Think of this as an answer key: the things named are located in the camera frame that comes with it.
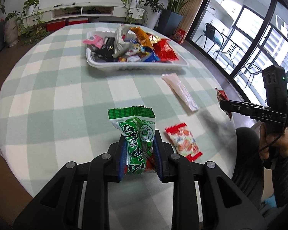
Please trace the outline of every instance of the checkered tablecloth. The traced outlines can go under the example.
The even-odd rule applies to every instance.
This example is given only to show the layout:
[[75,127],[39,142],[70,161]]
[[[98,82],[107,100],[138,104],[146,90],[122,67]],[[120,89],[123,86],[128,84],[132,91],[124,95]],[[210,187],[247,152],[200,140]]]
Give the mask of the checkered tablecloth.
[[[203,156],[231,177],[236,159],[234,123],[221,111],[220,85],[186,49],[170,45],[190,64],[178,72],[199,111],[192,113],[161,79],[165,70],[103,72],[88,65],[82,40],[88,31],[115,31],[118,24],[66,26],[35,45],[15,65],[0,92],[0,153],[35,196],[68,161],[90,162],[117,142],[121,132],[108,119],[109,108],[145,105],[156,128],[186,122]],[[162,36],[143,27],[146,32]],[[109,184],[111,229],[170,229],[173,185],[156,174],[125,176]]]

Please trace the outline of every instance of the human hand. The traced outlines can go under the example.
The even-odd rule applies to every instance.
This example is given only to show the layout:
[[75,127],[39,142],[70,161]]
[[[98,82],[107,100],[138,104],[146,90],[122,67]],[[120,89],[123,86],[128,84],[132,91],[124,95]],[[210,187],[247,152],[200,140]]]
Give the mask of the human hand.
[[[266,135],[266,124],[262,123],[260,126],[260,142],[259,142],[259,150],[272,143],[274,139],[276,139],[280,134],[279,133],[271,133],[268,136]],[[273,144],[273,146],[278,147],[280,149],[280,156],[286,158],[288,156],[288,129],[285,129],[283,135]],[[269,158],[269,148],[262,150],[259,152],[260,159],[266,160]]]

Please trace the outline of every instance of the red storage box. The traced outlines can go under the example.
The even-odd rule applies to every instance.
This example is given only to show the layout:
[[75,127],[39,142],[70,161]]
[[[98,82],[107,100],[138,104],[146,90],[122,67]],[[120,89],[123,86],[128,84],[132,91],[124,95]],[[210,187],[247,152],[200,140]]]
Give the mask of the red storage box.
[[51,22],[51,23],[47,24],[46,30],[47,31],[56,31],[56,30],[59,30],[62,27],[65,27],[65,25],[66,25],[65,24],[65,20],[57,21],[57,22]]
[[88,18],[69,19],[67,25],[80,24],[80,23],[88,23]]

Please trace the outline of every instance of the white snack package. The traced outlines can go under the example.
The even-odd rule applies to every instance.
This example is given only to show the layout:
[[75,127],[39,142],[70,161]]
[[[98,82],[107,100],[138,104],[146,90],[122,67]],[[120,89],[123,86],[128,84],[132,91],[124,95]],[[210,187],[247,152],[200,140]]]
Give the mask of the white snack package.
[[128,25],[120,24],[115,32],[114,51],[116,57],[126,53],[132,45],[132,42],[125,42],[123,40],[123,35],[128,33],[129,28],[130,26]]
[[176,94],[182,99],[183,102],[190,108],[191,111],[197,111],[198,106],[190,93],[183,85],[176,73],[163,74],[162,79],[172,88]]

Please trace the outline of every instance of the glass sliding door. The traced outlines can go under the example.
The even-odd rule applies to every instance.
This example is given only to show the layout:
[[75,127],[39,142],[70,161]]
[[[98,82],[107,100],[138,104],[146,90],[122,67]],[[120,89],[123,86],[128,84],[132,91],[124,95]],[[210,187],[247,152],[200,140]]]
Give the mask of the glass sliding door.
[[210,0],[187,37],[255,104],[266,105],[262,70],[280,65],[288,77],[288,9],[277,1]]

